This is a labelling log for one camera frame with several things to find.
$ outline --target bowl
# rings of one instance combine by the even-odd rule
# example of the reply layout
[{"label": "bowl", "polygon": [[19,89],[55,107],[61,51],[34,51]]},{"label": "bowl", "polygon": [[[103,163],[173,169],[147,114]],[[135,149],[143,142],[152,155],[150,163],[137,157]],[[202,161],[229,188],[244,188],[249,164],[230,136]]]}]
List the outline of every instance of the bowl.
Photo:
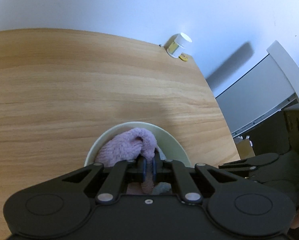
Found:
[{"label": "bowl", "polygon": [[158,146],[161,148],[167,159],[181,161],[187,167],[192,166],[184,148],[170,133],[156,125],[146,122],[126,122],[108,129],[95,141],[89,150],[84,166],[95,162],[96,155],[105,143],[112,140],[116,135],[133,128],[145,128],[152,132],[157,140]]}]

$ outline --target screw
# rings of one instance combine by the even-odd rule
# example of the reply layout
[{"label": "screw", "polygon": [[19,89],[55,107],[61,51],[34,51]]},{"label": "screw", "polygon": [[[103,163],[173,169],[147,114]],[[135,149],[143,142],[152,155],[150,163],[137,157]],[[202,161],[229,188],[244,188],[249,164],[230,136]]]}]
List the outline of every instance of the screw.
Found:
[{"label": "screw", "polygon": [[190,201],[197,201],[201,198],[201,195],[195,192],[190,192],[185,195],[185,198]]},{"label": "screw", "polygon": [[153,200],[152,199],[145,199],[145,204],[153,204]]},{"label": "screw", "polygon": [[102,193],[97,196],[97,199],[102,202],[111,201],[114,196],[110,193]]}]

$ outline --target bottle label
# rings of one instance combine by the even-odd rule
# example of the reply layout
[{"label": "bottle label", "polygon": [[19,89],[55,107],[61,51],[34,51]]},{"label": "bottle label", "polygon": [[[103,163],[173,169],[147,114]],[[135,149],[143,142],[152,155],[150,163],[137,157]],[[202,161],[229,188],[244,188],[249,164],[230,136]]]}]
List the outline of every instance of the bottle label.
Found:
[{"label": "bottle label", "polygon": [[180,46],[176,42],[172,42],[172,44],[168,47],[168,50],[171,54],[174,54],[174,52],[179,48]]}]

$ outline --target white plastic bottle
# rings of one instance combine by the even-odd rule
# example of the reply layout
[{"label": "white plastic bottle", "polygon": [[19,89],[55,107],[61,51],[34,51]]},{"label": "white plastic bottle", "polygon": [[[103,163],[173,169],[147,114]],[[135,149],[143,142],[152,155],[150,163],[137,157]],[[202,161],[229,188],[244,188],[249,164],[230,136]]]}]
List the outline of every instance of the white plastic bottle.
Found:
[{"label": "white plastic bottle", "polygon": [[184,51],[186,46],[192,42],[192,39],[187,36],[185,33],[180,33],[177,35],[175,40],[167,49],[168,55],[173,58],[177,58]]}]

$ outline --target pink towel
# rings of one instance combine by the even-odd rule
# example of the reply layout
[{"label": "pink towel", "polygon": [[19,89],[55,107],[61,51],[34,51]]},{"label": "pink towel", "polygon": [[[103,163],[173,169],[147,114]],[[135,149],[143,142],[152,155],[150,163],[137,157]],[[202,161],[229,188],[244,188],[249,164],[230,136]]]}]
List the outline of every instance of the pink towel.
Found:
[{"label": "pink towel", "polygon": [[158,148],[155,136],[144,128],[134,128],[115,136],[108,141],[98,152],[96,162],[101,162],[105,167],[112,167],[115,163],[123,160],[136,159],[142,155],[147,161],[146,179],[141,184],[128,185],[128,194],[150,194],[154,188],[152,174],[152,159],[155,148]]}]

